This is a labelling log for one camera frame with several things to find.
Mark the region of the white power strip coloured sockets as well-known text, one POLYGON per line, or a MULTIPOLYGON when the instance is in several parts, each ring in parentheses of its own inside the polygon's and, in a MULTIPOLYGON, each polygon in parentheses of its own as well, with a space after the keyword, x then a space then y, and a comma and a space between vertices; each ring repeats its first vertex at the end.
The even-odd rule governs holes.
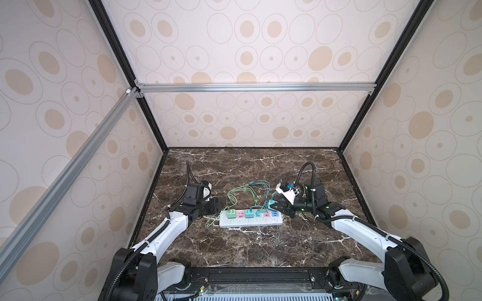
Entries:
POLYGON ((263 211, 261 209, 253 209, 255 216, 253 218, 245 218, 245 209, 236 209, 237 218, 228 219, 227 210, 223 210, 219 217, 219 227, 221 228, 243 228, 243 227, 273 227, 283 224, 282 216, 273 216, 272 211, 263 211))

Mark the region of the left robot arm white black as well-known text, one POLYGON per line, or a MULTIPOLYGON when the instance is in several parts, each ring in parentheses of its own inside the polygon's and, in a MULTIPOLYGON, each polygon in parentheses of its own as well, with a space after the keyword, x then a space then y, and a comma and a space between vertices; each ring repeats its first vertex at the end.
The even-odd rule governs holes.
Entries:
POLYGON ((187 163, 187 181, 181 196, 164 220, 143 240, 114 255, 99 300, 155 300, 174 284, 190 285, 189 263, 159 261, 175 239, 196 220, 221 212, 222 202, 212 196, 212 184, 197 181, 187 163))

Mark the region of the teal plug adapter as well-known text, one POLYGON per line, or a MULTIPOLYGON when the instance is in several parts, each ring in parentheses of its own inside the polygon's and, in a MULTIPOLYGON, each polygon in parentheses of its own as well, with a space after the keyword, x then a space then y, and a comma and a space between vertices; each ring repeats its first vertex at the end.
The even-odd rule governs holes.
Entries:
POLYGON ((267 209, 270 211, 277 211, 277 201, 269 200, 267 203, 267 209))
POLYGON ((253 218, 255 216, 255 212, 253 209, 246 209, 245 210, 245 218, 253 218))

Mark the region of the light green plug adapter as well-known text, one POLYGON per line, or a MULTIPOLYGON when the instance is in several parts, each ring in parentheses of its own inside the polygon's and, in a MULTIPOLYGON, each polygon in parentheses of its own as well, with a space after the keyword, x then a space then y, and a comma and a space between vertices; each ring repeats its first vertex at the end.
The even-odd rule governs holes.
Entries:
POLYGON ((228 219, 236 219, 237 211, 235 209, 228 209, 226 215, 228 219))

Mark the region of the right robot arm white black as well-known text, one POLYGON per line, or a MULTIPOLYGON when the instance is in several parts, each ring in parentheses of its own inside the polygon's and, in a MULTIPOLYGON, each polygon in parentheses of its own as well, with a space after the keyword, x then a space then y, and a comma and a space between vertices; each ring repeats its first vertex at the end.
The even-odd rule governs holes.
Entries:
POLYGON ((316 179, 316 166, 306 184, 280 181, 269 207, 294 218, 298 212, 311 213, 316 221, 341 232, 371 251, 380 263, 339 258, 328 271, 333 288, 357 282, 387 291, 395 300, 422 300, 440 287, 440 300, 449 300, 449 288, 431 263, 422 243, 414 237, 401 238, 359 218, 342 204, 331 202, 323 183, 316 179))

